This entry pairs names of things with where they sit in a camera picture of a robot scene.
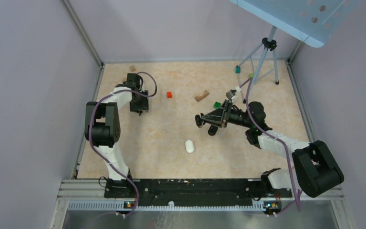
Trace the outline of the black earbud charging case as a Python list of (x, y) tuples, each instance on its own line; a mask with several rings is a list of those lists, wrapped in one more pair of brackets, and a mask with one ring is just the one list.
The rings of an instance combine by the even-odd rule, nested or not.
[(208, 135), (214, 136), (217, 133), (218, 129), (218, 127), (211, 125), (208, 129)]

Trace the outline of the white earbud charging case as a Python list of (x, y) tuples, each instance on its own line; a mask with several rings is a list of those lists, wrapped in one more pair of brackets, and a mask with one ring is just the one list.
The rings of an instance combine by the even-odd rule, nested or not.
[(195, 151), (194, 143), (192, 140), (186, 140), (185, 141), (185, 151), (188, 154), (192, 154)]

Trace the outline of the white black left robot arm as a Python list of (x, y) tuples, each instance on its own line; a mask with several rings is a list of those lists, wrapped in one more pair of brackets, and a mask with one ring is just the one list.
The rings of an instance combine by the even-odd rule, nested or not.
[(124, 162), (118, 143), (121, 137), (119, 109), (128, 105), (130, 112), (139, 115), (149, 112), (151, 95), (144, 89), (140, 74), (128, 73), (122, 84), (98, 102), (88, 102), (85, 110), (85, 138), (105, 162), (109, 180), (117, 182), (115, 190), (122, 197), (130, 196), (134, 185), (126, 179), (130, 169)]

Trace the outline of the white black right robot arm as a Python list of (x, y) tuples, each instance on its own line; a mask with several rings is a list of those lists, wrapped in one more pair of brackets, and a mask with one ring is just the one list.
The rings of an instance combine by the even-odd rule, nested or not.
[(266, 114), (260, 102), (250, 102), (248, 107), (244, 111), (225, 100), (217, 109), (197, 114), (195, 122), (199, 128), (209, 124), (209, 135), (228, 124), (246, 127), (249, 144), (287, 159), (288, 170), (274, 168), (262, 174), (260, 190), (265, 196), (295, 188), (315, 198), (344, 182), (344, 174), (325, 142), (303, 142), (280, 134), (265, 123)]

